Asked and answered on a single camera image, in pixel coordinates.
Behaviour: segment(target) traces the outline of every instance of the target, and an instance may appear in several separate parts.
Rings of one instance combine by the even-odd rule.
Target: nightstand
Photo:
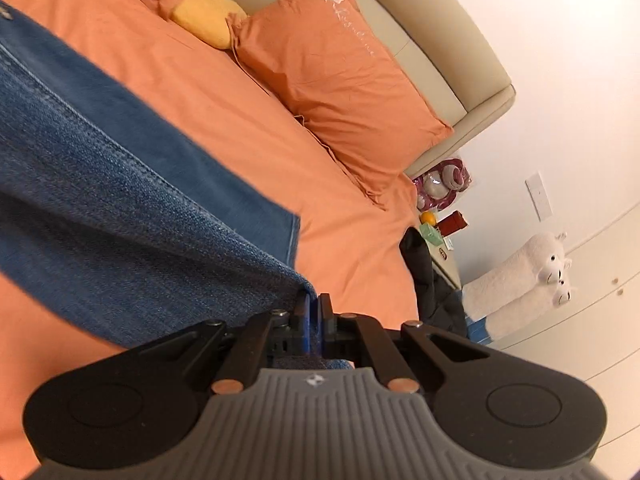
[[[435,246],[427,242],[427,247],[431,253],[433,269],[444,277],[449,282],[449,285],[456,289],[462,288],[460,273],[453,256],[454,251],[449,251],[445,244]]]

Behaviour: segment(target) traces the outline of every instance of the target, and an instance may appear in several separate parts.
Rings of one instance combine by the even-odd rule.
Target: blue jeans
[[[289,308],[301,289],[314,297],[292,268],[295,215],[65,43],[0,6],[8,12],[0,16],[5,275],[72,324],[123,346],[203,319],[242,324]]]

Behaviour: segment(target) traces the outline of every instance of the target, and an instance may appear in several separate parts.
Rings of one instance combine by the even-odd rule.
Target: copper rivet
[[[413,379],[400,377],[397,379],[391,379],[386,387],[392,392],[396,392],[398,394],[414,394],[420,389],[420,384]]]
[[[244,390],[244,384],[235,379],[220,379],[211,385],[211,389],[218,395],[239,394]]]

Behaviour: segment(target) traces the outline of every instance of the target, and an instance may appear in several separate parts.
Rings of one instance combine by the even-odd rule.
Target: alpaca plush toy
[[[564,258],[566,234],[540,233],[495,269],[462,288],[462,304],[471,321],[478,321],[527,294],[537,284],[562,280],[571,260]]]
[[[488,344],[527,326],[545,312],[571,300],[568,278],[538,283],[529,292],[468,327],[471,341]]]

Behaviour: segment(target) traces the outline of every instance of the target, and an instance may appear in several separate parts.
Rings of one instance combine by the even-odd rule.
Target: green box
[[[437,247],[444,243],[440,231],[438,231],[435,227],[430,226],[429,224],[422,224],[420,226],[420,234],[422,235],[422,238],[427,240],[427,242],[433,246]]]

